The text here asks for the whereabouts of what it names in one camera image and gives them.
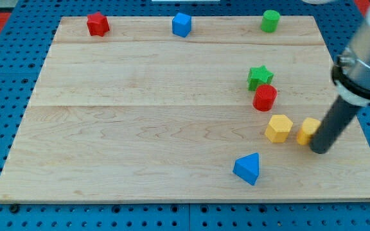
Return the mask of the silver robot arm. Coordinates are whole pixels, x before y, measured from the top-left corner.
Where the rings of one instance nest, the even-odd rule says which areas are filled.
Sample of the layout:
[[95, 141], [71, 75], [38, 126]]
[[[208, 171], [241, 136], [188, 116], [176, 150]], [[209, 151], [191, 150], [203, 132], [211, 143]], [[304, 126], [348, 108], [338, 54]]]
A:
[[332, 80], [345, 107], [370, 106], [370, 7], [349, 44], [337, 56]]

